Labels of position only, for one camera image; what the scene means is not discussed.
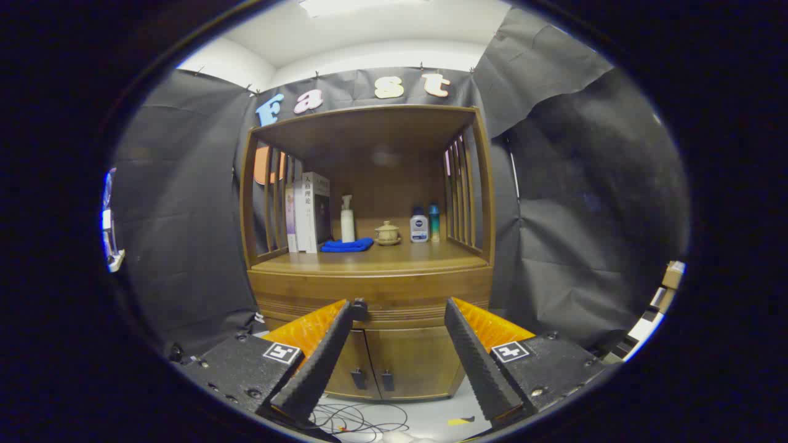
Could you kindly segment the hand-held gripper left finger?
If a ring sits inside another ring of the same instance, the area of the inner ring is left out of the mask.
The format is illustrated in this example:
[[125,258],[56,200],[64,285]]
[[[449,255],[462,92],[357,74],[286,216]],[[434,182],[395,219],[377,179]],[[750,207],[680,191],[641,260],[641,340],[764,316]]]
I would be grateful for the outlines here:
[[310,420],[355,320],[355,306],[338,300],[269,331],[238,332],[181,371],[237,409],[295,428]]

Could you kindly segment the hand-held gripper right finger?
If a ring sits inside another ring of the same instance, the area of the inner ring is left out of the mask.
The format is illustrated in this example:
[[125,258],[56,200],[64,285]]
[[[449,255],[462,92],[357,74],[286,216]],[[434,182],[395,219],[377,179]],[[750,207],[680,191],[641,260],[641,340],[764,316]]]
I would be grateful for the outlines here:
[[444,324],[495,427],[553,409],[607,372],[599,358],[557,332],[532,333],[456,297],[447,300]]

